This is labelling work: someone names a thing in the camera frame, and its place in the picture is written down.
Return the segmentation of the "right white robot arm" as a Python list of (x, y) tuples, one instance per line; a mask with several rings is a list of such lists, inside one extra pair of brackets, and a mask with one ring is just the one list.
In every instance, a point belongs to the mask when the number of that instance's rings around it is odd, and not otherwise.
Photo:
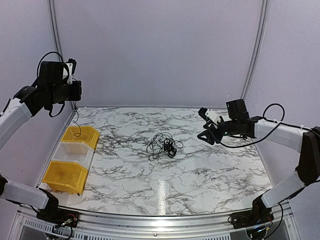
[(255, 144), (270, 141), (299, 153), (294, 172), (276, 186), (257, 197), (252, 203), (247, 219), (258, 224), (267, 216), (267, 210), (300, 193), (320, 180), (320, 128), (293, 125), (280, 120), (249, 115), (243, 99), (226, 103), (228, 120), (207, 108), (198, 115), (205, 120), (204, 131), (197, 138), (210, 144), (221, 144), (223, 137), (251, 138)]

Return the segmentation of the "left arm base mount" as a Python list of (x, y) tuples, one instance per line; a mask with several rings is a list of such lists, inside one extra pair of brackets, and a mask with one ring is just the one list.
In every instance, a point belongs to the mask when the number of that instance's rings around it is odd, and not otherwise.
[(79, 221), (79, 212), (60, 208), (59, 200), (54, 195), (42, 188), (40, 190), (47, 195), (48, 202), (44, 209), (37, 210), (36, 218), (56, 224), (58, 227), (76, 228)]

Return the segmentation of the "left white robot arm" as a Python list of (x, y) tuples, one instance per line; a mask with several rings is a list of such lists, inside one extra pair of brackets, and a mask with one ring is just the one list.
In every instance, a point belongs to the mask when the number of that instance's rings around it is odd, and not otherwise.
[[(82, 83), (73, 79), (77, 62), (41, 61), (37, 77), (32, 85), (24, 86), (13, 98), (9, 99), (0, 113), (0, 145), (3, 147), (11, 136), (40, 110), (48, 111), (53, 118), (53, 106), (62, 108), (66, 102), (81, 100)], [(0, 197), (15, 204), (25, 204), (43, 210), (44, 215), (53, 223), (63, 219), (63, 211), (58, 208), (57, 199), (45, 190), (30, 187), (0, 177)]]

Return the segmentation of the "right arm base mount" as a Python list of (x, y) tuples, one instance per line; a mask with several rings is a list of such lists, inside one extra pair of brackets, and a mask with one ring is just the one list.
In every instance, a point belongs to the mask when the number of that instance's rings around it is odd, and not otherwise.
[(272, 208), (266, 207), (262, 197), (259, 196), (252, 202), (252, 209), (234, 212), (227, 221), (233, 225), (234, 229), (240, 229), (261, 225), (273, 220)]

